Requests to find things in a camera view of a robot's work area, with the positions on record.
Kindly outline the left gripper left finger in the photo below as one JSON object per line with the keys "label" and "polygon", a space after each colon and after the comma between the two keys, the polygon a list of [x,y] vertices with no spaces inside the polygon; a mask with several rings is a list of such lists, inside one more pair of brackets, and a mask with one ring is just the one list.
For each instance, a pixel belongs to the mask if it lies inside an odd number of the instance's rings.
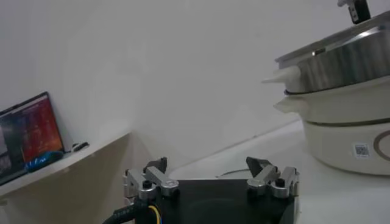
{"label": "left gripper left finger", "polygon": [[166,174],[167,157],[149,161],[142,170],[127,169],[123,175],[125,201],[154,201],[158,196],[176,198],[180,194],[179,182]]}

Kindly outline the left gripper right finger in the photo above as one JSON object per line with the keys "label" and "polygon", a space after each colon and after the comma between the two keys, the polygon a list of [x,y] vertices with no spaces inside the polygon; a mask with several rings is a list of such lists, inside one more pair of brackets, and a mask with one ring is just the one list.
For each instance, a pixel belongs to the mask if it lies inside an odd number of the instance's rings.
{"label": "left gripper right finger", "polygon": [[299,195],[299,172],[295,167],[280,170],[266,159],[246,158],[246,164],[252,178],[247,187],[255,195],[264,195],[266,191],[275,198],[297,197]]}

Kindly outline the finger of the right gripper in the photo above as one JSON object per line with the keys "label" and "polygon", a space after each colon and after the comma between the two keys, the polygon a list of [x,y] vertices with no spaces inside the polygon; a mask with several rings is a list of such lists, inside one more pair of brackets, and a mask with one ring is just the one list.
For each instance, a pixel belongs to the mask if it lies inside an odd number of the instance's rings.
{"label": "finger of the right gripper", "polygon": [[366,0],[351,0],[347,5],[351,20],[354,24],[371,19],[371,13]]}

